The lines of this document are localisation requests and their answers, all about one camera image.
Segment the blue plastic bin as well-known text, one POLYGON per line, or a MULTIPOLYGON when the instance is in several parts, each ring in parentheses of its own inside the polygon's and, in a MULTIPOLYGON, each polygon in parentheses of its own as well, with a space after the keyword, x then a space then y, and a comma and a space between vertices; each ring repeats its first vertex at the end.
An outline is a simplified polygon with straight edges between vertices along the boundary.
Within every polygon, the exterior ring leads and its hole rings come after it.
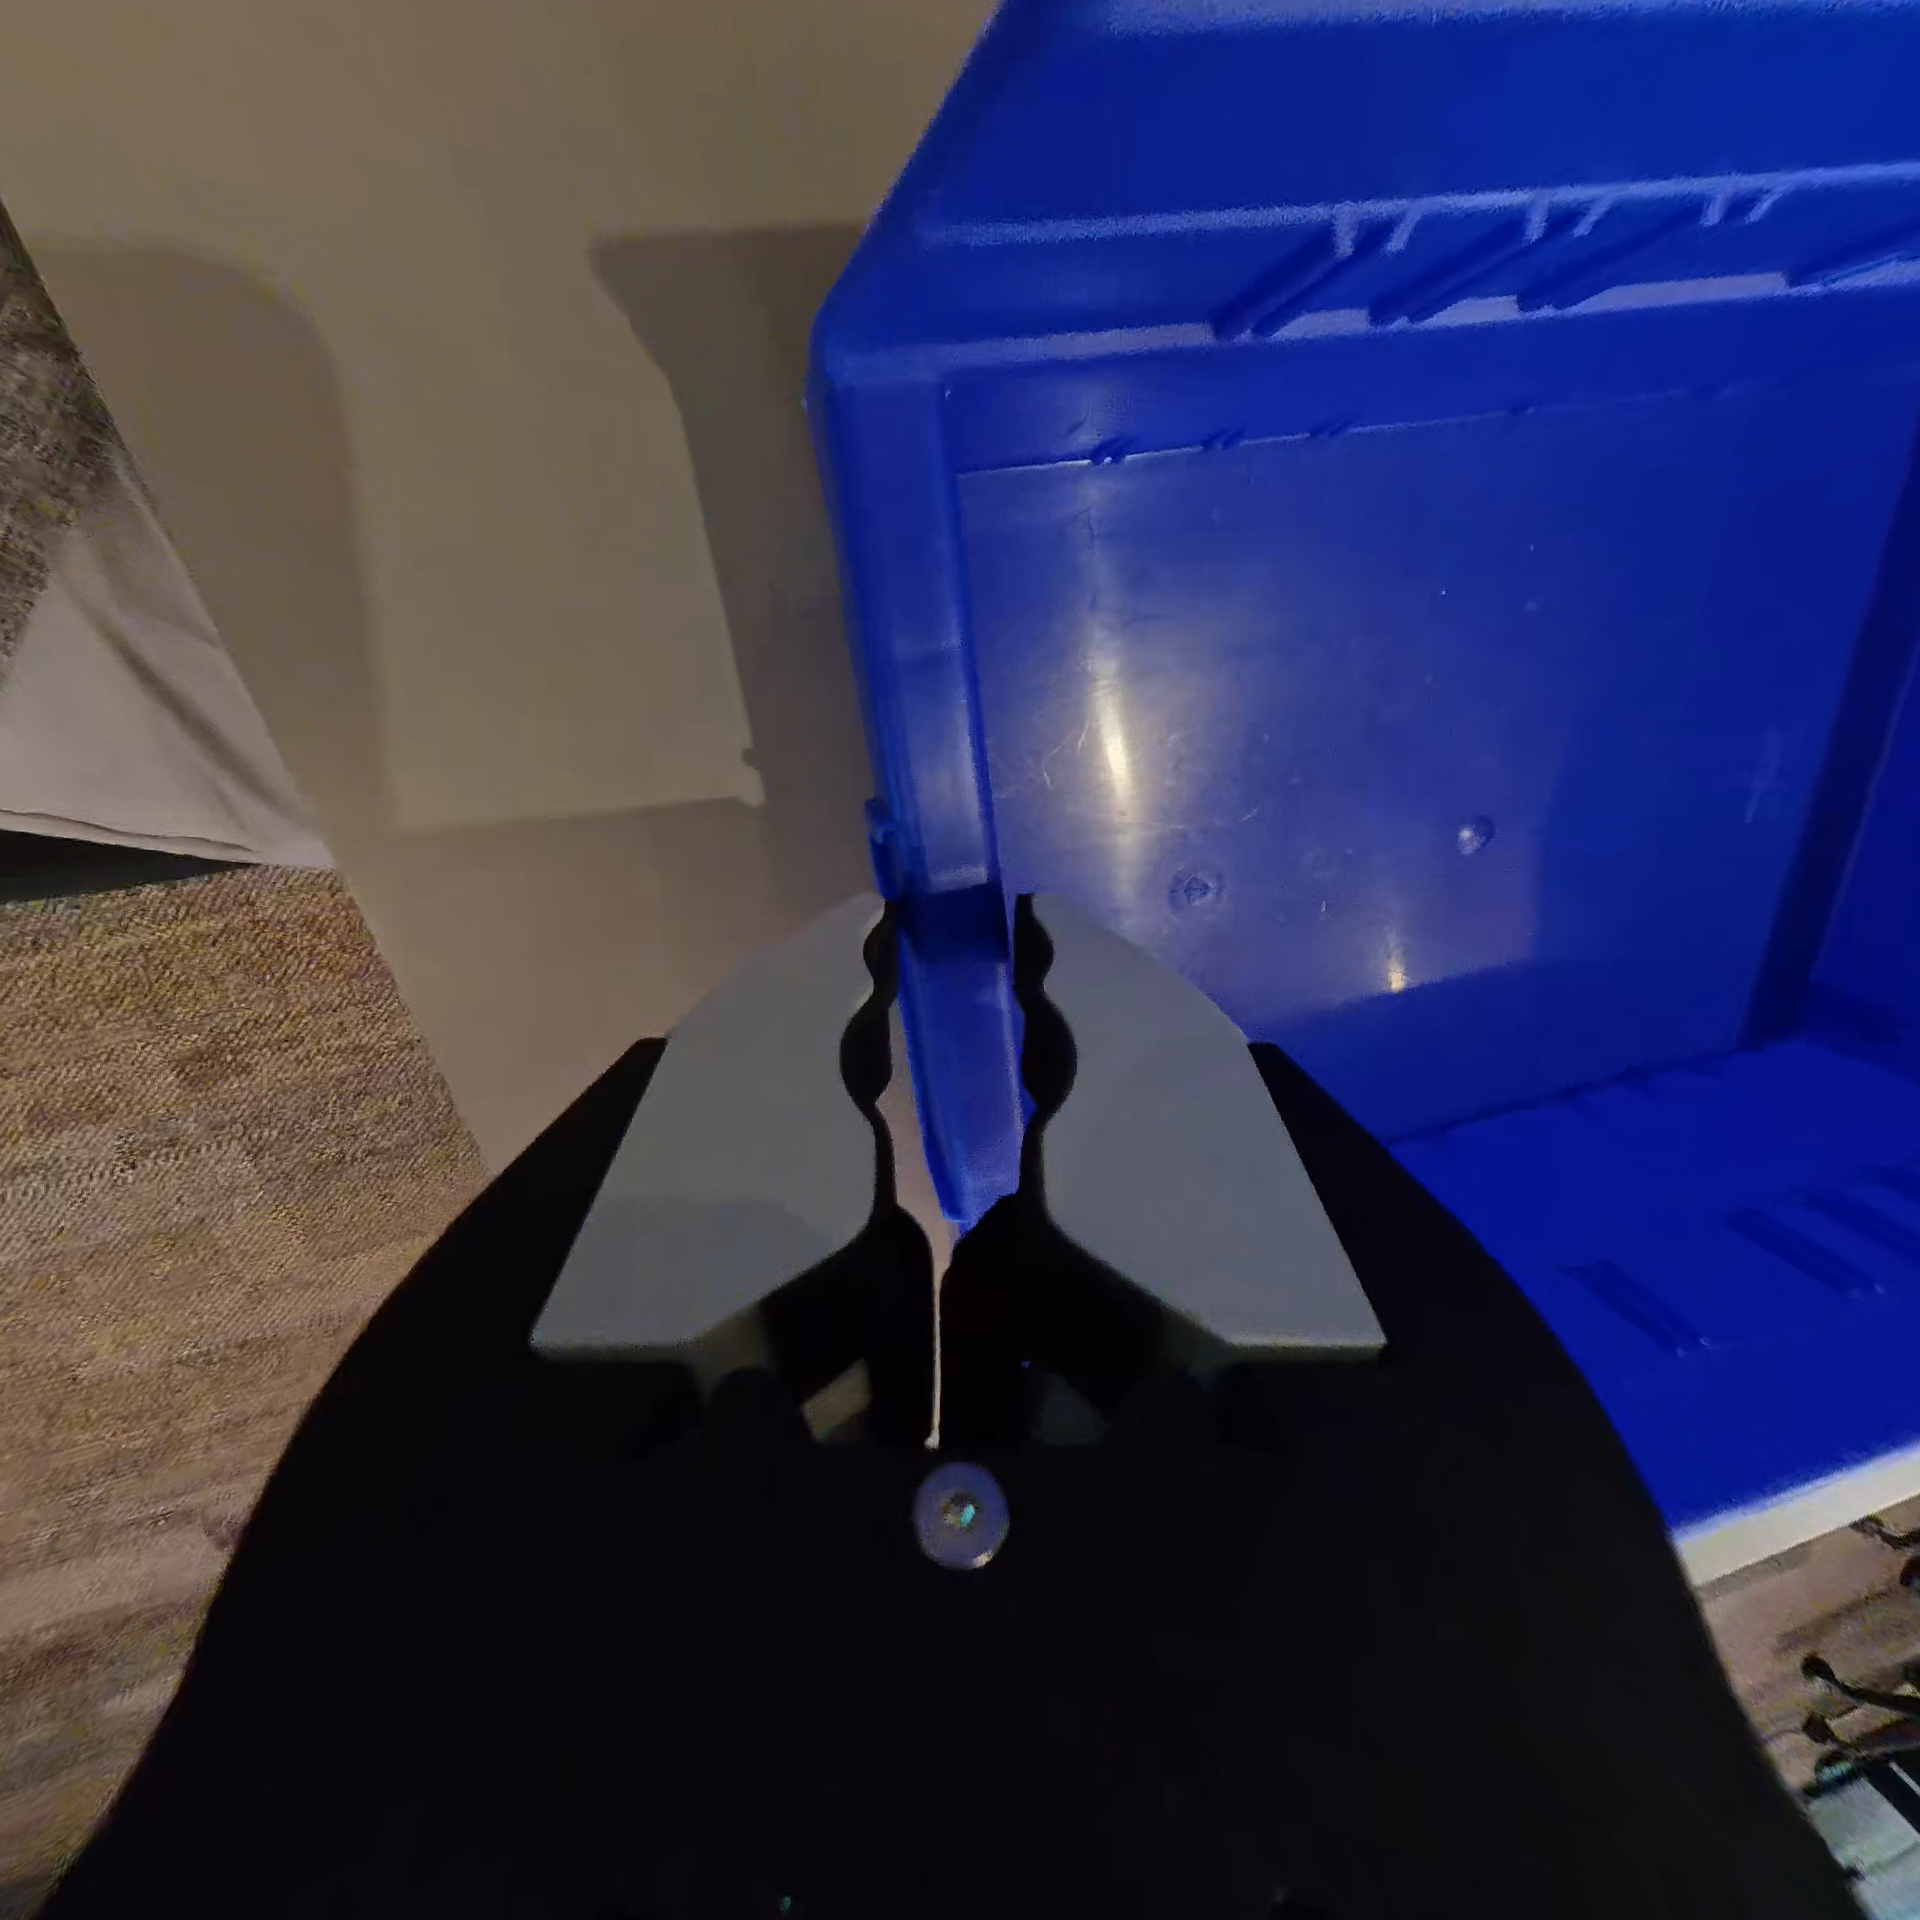
POLYGON ((811 337, 949 1218, 1064 897, 1697 1577, 1914 1497, 1914 84, 1914 4, 1000 4, 811 337))

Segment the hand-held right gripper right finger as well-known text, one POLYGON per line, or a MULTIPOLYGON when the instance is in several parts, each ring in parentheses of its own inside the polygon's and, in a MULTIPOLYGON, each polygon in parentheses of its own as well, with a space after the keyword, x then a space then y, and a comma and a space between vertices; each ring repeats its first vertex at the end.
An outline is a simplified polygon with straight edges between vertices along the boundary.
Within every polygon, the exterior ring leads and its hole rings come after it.
POLYGON ((1014 910, 1022 1189, 1201 1361, 1370 1361, 1384 1333, 1253 1050, 1067 897, 1014 910))

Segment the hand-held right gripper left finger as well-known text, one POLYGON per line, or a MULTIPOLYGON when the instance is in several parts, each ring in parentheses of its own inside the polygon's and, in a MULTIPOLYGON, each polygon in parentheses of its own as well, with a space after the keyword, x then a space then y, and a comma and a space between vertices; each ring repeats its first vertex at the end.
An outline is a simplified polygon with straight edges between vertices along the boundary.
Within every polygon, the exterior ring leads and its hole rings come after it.
POLYGON ((733 1358, 896 1195, 896 926, 826 907, 725 977, 654 1077, 535 1322, 544 1358, 733 1358))

